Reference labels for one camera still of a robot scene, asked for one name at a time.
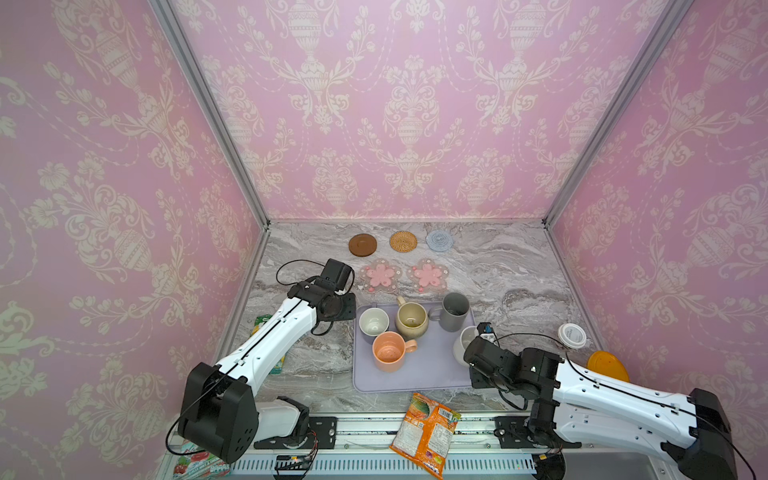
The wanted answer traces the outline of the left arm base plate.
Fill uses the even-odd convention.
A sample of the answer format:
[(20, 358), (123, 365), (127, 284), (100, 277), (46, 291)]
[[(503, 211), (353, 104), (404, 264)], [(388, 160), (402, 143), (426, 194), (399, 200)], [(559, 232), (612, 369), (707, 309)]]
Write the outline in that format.
[(319, 449), (335, 447), (338, 418), (335, 416), (309, 416), (300, 418), (297, 425), (286, 437), (273, 437), (255, 442), (255, 449)]

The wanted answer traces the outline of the woven rattan coaster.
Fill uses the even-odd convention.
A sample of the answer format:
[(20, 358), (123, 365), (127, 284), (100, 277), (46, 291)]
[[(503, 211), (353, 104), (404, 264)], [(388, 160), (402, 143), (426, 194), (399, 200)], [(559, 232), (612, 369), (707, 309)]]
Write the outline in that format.
[(390, 237), (389, 244), (396, 252), (408, 253), (417, 248), (418, 239), (412, 232), (397, 231)]

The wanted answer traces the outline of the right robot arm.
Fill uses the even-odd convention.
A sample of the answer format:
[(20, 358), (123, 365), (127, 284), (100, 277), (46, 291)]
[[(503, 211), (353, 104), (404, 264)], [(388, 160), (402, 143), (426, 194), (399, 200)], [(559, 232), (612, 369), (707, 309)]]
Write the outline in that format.
[(475, 388), (523, 399), (527, 440), (558, 450), (597, 444), (673, 463), (689, 479), (735, 479), (737, 449), (718, 397), (648, 389), (539, 348), (519, 353), (474, 338), (463, 355)]

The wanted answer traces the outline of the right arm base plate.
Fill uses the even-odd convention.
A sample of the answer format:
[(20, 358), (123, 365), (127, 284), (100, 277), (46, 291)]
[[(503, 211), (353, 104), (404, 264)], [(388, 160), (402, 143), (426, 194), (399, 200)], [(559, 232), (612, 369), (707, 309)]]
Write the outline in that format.
[(535, 434), (528, 426), (529, 419), (524, 416), (503, 415), (494, 418), (494, 436), (502, 449), (539, 448), (558, 451), (560, 449), (578, 449), (581, 442), (567, 442), (548, 434)]

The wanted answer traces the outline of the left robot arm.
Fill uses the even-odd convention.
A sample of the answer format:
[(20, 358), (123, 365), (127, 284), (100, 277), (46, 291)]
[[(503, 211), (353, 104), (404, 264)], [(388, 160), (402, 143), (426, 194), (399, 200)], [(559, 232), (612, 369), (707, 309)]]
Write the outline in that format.
[(334, 259), (318, 275), (290, 283), (276, 312), (233, 352), (188, 374), (180, 413), (170, 427), (197, 447), (232, 464), (257, 443), (272, 441), (291, 447), (310, 435), (309, 409), (288, 397), (258, 402), (256, 396), (273, 367), (307, 334), (322, 323), (355, 318), (355, 273)]

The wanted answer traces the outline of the brown wooden coaster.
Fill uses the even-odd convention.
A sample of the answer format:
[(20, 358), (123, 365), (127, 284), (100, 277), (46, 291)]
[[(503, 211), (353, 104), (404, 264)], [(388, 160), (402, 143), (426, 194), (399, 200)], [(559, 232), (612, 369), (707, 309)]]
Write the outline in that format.
[(356, 257), (368, 257), (376, 252), (378, 242), (376, 238), (367, 233), (354, 235), (348, 242), (350, 253)]

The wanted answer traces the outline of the blue woven coaster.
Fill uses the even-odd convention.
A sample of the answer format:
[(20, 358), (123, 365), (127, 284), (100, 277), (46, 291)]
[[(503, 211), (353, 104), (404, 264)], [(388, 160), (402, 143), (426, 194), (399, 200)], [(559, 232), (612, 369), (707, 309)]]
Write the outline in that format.
[(433, 230), (426, 236), (427, 246), (434, 252), (448, 252), (454, 245), (454, 239), (446, 230)]

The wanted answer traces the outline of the white mug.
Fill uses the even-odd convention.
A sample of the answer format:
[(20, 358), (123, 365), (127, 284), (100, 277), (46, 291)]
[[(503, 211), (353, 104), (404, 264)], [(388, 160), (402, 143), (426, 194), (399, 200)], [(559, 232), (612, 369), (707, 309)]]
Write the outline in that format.
[(470, 325), (461, 330), (453, 344), (453, 356), (459, 365), (468, 368), (469, 364), (464, 360), (464, 354), (471, 342), (478, 336), (478, 330), (475, 325)]

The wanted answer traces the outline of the small lavender white cup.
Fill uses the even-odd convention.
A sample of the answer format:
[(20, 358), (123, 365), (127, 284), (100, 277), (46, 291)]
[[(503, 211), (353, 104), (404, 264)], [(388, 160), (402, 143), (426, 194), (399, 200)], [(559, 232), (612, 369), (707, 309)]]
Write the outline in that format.
[(372, 344), (379, 335), (388, 331), (390, 317), (381, 308), (368, 308), (361, 313), (357, 324), (362, 340)]

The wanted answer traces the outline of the pink flower coaster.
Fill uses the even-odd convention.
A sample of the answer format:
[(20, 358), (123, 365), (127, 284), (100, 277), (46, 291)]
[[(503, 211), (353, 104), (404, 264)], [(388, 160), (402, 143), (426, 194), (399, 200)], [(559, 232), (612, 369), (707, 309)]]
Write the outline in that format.
[(385, 259), (375, 260), (359, 270), (358, 288), (368, 293), (394, 293), (401, 276), (402, 270), (397, 265)]
[(448, 290), (449, 269), (433, 259), (424, 258), (407, 270), (408, 278), (419, 293), (443, 293)]

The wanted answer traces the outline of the grey mug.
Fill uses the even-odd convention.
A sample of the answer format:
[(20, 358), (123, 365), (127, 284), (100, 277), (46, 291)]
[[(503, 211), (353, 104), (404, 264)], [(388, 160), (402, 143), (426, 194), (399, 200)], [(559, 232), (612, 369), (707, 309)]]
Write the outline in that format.
[(468, 298), (458, 292), (447, 293), (439, 306), (428, 312), (431, 321), (437, 321), (439, 326), (447, 332), (457, 332), (470, 312)]

